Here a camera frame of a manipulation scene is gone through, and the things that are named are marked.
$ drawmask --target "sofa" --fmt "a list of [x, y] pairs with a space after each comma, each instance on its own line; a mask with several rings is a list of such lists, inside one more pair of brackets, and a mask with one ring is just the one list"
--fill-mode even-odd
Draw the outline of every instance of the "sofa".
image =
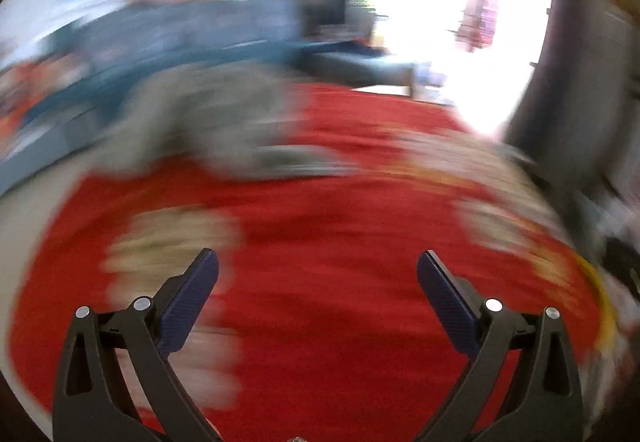
[[[47, 51], [51, 56], [73, 54], [84, 77], [27, 112], [23, 132], [41, 136], [0, 161], [0, 195], [90, 145], [118, 117], [138, 82], [180, 64], [258, 60], [353, 87], [394, 83], [384, 57], [370, 48], [306, 41], [304, 27], [295, 0], [219, 0], [129, 6], [60, 28], [47, 38]], [[342, 58], [339, 67], [326, 60], [332, 55]], [[74, 113], [82, 118], [65, 117]]]

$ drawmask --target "blanket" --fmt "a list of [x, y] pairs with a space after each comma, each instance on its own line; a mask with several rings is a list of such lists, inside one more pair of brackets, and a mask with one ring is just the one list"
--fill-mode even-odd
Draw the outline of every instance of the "blanket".
[[[337, 152], [358, 167], [348, 176], [238, 183], [174, 157], [140, 178], [93, 173], [79, 184], [12, 322], [15, 371], [45, 408], [76, 308], [152, 295], [202, 247], [219, 254], [221, 279], [170, 362], [225, 440], [413, 440], [466, 362], [418, 285], [415, 263], [428, 249], [512, 310], [558, 308], [578, 362], [589, 359], [600, 301], [513, 163], [446, 108], [309, 90], [306, 124], [290, 140]], [[507, 371], [483, 422], [508, 381]]]
[[283, 145], [305, 102], [297, 86], [283, 69], [248, 61], [163, 70], [132, 90], [104, 132], [98, 166], [107, 175], [135, 177], [181, 153], [234, 180], [348, 173], [330, 151]]

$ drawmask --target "red rug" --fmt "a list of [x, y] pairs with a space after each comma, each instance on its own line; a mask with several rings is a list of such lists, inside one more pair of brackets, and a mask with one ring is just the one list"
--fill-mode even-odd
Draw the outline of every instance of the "red rug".
[[[427, 249], [511, 309], [558, 306], [578, 358], [593, 346], [599, 311], [568, 247], [528, 222], [526, 252], [480, 245], [457, 204], [495, 203], [495, 194], [407, 163], [398, 130], [457, 129], [446, 109], [335, 86], [313, 91], [294, 142], [333, 149], [358, 165], [356, 175], [237, 184], [172, 159], [143, 180], [82, 181], [34, 259], [11, 332], [15, 369], [46, 408], [74, 310], [111, 307], [113, 245], [135, 216], [172, 207], [214, 209], [238, 231], [222, 253], [234, 276], [212, 323], [238, 339], [229, 372], [239, 388], [225, 411], [205, 408], [230, 442], [411, 441], [465, 364], [417, 283]], [[540, 249], [567, 267], [564, 280], [540, 276], [531, 261]]]

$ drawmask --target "yellow object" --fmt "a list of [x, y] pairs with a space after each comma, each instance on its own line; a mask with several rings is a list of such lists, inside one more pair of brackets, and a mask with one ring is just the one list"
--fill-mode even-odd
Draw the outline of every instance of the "yellow object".
[[612, 347], [618, 332], [616, 311], [600, 282], [596, 270], [581, 256], [576, 254], [575, 257], [578, 260], [578, 265], [582, 269], [583, 276], [585, 276], [591, 288], [594, 290], [596, 298], [598, 299], [598, 305], [600, 306], [600, 332], [598, 333], [595, 347], [601, 352], [606, 352]]

